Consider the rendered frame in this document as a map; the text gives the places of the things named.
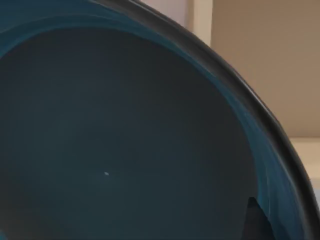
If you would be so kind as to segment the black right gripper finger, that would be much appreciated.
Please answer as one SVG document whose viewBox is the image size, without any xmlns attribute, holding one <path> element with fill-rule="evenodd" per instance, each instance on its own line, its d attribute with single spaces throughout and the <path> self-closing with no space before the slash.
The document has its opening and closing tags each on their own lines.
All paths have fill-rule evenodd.
<svg viewBox="0 0 320 240">
<path fill-rule="evenodd" d="M 254 197 L 248 198 L 242 240 L 276 240 L 268 218 Z"/>
</svg>

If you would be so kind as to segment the dark blue bowl black rim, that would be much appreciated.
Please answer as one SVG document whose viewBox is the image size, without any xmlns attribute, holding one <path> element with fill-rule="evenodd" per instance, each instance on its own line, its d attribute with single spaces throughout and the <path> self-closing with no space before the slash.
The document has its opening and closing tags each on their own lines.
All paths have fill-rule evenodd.
<svg viewBox="0 0 320 240">
<path fill-rule="evenodd" d="M 243 78 L 138 0 L 0 0 L 0 240 L 320 240 L 306 170 Z"/>
</svg>

